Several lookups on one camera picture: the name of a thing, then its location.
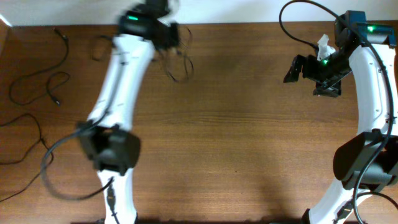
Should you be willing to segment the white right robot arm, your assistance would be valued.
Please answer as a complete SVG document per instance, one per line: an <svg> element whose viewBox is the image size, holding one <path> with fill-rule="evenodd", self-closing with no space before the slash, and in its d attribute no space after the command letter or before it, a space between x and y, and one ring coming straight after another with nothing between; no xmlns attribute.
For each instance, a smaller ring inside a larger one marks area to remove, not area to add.
<svg viewBox="0 0 398 224"><path fill-rule="evenodd" d="M323 36L315 54L296 56L284 78L286 83L307 78L315 82L315 95L336 98L351 74L358 101L357 135L336 150L333 182L302 223L343 223L359 213L361 202L397 183L394 28L369 23L363 11L347 11L336 18L334 33L334 47Z"/></svg>

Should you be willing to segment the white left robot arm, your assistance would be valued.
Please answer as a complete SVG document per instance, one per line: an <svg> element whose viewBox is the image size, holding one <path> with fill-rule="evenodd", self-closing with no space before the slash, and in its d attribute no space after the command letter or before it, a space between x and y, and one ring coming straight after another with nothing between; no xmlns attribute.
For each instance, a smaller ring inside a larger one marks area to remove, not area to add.
<svg viewBox="0 0 398 224"><path fill-rule="evenodd" d="M102 185L106 209L102 223L137 221L132 177L141 140L131 133L133 113L155 51L179 44L178 24L161 21L171 12L169 1L144 1L119 18L99 97L88 119L77 125L80 146Z"/></svg>

